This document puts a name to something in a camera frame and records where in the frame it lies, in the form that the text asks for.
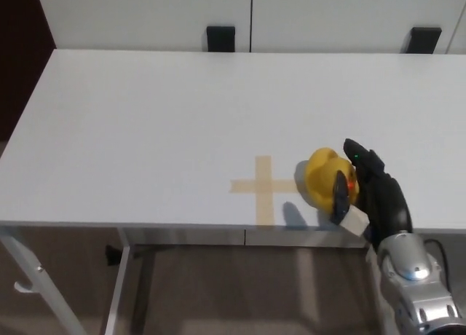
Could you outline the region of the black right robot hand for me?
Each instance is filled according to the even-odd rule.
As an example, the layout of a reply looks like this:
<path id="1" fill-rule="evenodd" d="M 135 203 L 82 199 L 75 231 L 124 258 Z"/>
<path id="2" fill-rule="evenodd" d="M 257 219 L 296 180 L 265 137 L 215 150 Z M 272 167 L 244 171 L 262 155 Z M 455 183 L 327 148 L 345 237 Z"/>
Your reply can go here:
<path id="1" fill-rule="evenodd" d="M 333 184 L 330 221 L 342 226 L 349 219 L 350 210 L 359 209 L 363 218 L 368 219 L 361 234 L 374 249 L 387 237 L 402 232 L 412 233 L 411 215 L 403 191 L 396 179 L 385 172 L 384 162 L 378 154 L 350 138 L 344 141 L 343 150 L 355 169 L 359 194 L 352 204 L 347 188 L 349 181 L 339 170 Z"/>

